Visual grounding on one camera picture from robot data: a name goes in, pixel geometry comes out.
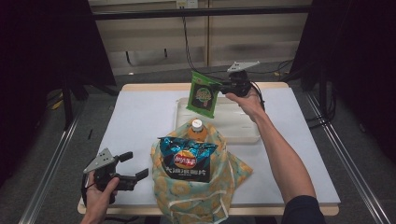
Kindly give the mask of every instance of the bottle cap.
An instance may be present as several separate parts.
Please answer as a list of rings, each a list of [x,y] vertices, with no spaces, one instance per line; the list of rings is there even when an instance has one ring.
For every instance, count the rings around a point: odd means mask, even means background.
[[[192,121],[192,130],[195,132],[200,132],[203,129],[202,121],[200,119],[195,119]]]

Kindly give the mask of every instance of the green snack bag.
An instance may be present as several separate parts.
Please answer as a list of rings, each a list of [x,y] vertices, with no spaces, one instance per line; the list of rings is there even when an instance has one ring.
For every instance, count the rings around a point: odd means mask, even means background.
[[[216,101],[219,91],[210,87],[211,84],[219,84],[209,77],[197,72],[192,72],[191,90],[187,109],[213,119]]]

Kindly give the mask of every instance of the human hand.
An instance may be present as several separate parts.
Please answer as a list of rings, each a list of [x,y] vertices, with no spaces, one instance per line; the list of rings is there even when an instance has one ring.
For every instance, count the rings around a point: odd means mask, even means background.
[[[225,94],[225,97],[236,102],[253,122],[256,122],[256,118],[260,114],[265,113],[260,102],[260,97],[253,88],[244,97],[238,97],[230,92]]]
[[[102,223],[106,217],[106,210],[110,202],[110,195],[117,194],[115,188],[120,182],[118,177],[112,178],[105,190],[100,191],[94,183],[94,172],[90,172],[87,188],[87,211],[81,224],[85,223]]]

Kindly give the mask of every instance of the plastic bottle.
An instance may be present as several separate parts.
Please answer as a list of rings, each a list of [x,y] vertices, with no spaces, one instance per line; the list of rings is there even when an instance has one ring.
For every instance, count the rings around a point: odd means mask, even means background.
[[[207,136],[207,129],[200,119],[192,121],[191,127],[187,130],[187,137],[197,142],[204,142]]]

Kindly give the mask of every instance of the human arm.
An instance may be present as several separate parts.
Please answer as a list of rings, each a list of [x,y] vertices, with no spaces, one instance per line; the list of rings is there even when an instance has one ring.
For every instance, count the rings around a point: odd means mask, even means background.
[[[105,220],[110,195],[114,193],[113,191],[119,182],[118,177],[112,178],[102,192],[93,184],[93,172],[90,172],[88,181],[90,187],[87,189],[87,211],[81,220],[81,224],[102,223]]]
[[[257,92],[252,89],[246,97],[237,97],[232,93],[227,93],[226,97],[238,103],[257,124],[274,179],[284,202],[288,203],[300,195],[316,197],[311,178],[303,162],[262,109]]]

